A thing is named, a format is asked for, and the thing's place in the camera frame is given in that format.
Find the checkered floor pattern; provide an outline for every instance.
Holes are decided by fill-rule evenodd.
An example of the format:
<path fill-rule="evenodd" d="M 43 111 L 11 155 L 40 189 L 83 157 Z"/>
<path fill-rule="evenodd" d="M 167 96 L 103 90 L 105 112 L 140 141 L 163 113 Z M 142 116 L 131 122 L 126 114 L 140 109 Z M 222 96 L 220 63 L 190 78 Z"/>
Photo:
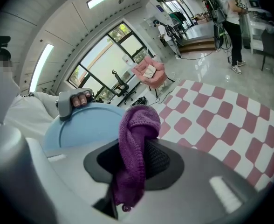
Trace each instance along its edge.
<path fill-rule="evenodd" d="M 159 107 L 159 137 L 207 152 L 257 190 L 274 182 L 274 111 L 209 84 L 183 80 Z"/>

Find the sneaker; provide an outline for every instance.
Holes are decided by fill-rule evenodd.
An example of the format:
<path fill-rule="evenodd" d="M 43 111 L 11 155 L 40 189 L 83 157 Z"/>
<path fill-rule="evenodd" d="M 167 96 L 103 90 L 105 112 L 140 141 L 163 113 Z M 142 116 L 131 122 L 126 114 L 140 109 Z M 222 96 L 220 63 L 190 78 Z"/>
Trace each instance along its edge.
<path fill-rule="evenodd" d="M 240 68 L 238 68 L 236 65 L 232 65 L 230 69 L 232 69 L 235 73 L 241 74 Z"/>
<path fill-rule="evenodd" d="M 246 62 L 244 62 L 244 61 L 241 61 L 241 62 L 238 61 L 238 66 L 239 67 L 241 67 L 242 65 L 245 65 L 245 64 L 246 64 Z"/>

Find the window frame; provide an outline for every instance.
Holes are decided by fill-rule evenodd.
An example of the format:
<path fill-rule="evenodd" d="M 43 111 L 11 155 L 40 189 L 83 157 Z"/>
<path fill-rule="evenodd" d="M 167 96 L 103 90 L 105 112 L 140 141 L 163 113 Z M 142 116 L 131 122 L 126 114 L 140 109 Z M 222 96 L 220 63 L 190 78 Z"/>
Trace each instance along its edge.
<path fill-rule="evenodd" d="M 116 40 L 113 39 L 113 37 L 111 37 L 109 35 L 109 33 L 111 31 L 113 31 L 114 29 L 116 29 L 117 27 L 119 27 L 121 24 L 124 24 L 128 29 L 130 29 L 131 31 L 125 35 L 121 40 L 119 40 L 118 42 Z M 136 51 L 132 56 L 126 51 L 126 49 L 121 45 L 122 42 L 124 42 L 126 39 L 128 39 L 131 35 L 135 36 L 135 38 L 141 43 L 142 47 L 141 49 L 139 49 L 138 51 Z M 114 94 L 114 96 L 110 99 L 110 101 L 115 97 L 116 95 L 116 92 L 113 91 L 111 88 L 109 88 L 108 86 L 106 86 L 99 78 L 97 78 L 96 76 L 94 76 L 87 68 L 85 68 L 81 62 L 83 61 L 83 59 L 86 57 L 86 55 L 93 49 L 95 48 L 95 46 L 104 38 L 104 37 L 109 37 L 113 43 L 115 43 L 125 54 L 127 54 L 130 59 L 132 59 L 133 62 L 135 62 L 135 60 L 133 59 L 134 56 L 136 56 L 141 50 L 143 50 L 144 48 L 148 51 L 148 55 L 150 57 L 153 57 L 152 53 L 149 51 L 149 49 L 147 48 L 147 46 L 142 42 L 142 40 L 136 35 L 136 33 L 124 22 L 120 22 L 117 26 L 115 26 L 114 28 L 112 28 L 109 32 L 105 33 L 99 40 L 96 44 L 94 44 L 86 53 L 85 55 L 83 56 L 83 58 L 77 63 L 77 65 L 74 67 L 74 69 L 72 70 L 72 72 L 70 73 L 68 79 L 67 79 L 67 82 L 69 84 L 71 84 L 73 87 L 75 87 L 76 89 L 77 88 L 82 88 L 84 86 L 84 84 L 87 82 L 87 80 L 92 77 L 94 78 L 98 83 L 100 83 L 102 85 L 102 88 L 96 93 L 95 95 L 95 98 L 97 98 L 101 92 L 106 88 L 108 89 L 111 93 Z M 75 84 L 73 84 L 72 82 L 70 82 L 70 78 L 72 76 L 72 74 L 74 73 L 74 71 L 77 69 L 78 66 L 81 66 L 81 68 L 83 68 L 86 72 L 87 72 L 87 75 L 85 76 L 85 78 L 82 80 L 82 82 L 80 83 L 80 85 L 78 87 L 75 86 Z M 132 75 L 128 80 L 127 82 L 125 83 L 128 83 L 135 75 Z"/>

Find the staircase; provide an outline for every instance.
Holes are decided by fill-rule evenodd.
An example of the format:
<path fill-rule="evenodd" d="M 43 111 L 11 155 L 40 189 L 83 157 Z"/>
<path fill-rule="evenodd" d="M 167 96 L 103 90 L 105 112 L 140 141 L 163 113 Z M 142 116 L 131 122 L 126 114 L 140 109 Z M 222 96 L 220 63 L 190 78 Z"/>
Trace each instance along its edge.
<path fill-rule="evenodd" d="M 191 39 L 184 42 L 183 47 L 179 48 L 181 53 L 191 52 L 191 51 L 206 51 L 206 50 L 216 50 L 214 44 L 214 38 L 205 39 Z"/>

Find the office chair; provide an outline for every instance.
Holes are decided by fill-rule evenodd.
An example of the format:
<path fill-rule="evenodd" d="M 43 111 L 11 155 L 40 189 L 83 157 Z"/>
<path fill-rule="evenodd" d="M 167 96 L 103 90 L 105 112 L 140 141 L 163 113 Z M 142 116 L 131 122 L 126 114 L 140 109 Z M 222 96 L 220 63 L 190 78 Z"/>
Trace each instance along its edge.
<path fill-rule="evenodd" d="M 262 44 L 263 44 L 263 62 L 261 70 L 263 70 L 264 63 L 266 61 L 266 56 L 270 56 L 274 58 L 274 32 L 269 33 L 266 29 L 263 31 L 261 35 Z"/>
<path fill-rule="evenodd" d="M 115 70 L 112 70 L 112 74 L 115 76 L 115 78 L 117 79 L 119 85 L 116 86 L 116 89 L 119 89 L 121 92 L 119 94 L 117 94 L 118 97 L 121 97 L 122 95 L 125 96 L 124 98 L 124 104 L 127 104 L 127 100 L 130 98 L 131 101 L 133 101 L 133 99 L 130 97 L 133 94 L 136 94 L 136 91 L 131 90 L 130 92 L 127 92 L 127 90 L 129 89 L 129 85 L 126 84 L 125 82 L 123 82 L 123 80 L 119 77 L 119 75 L 117 74 L 117 72 Z"/>

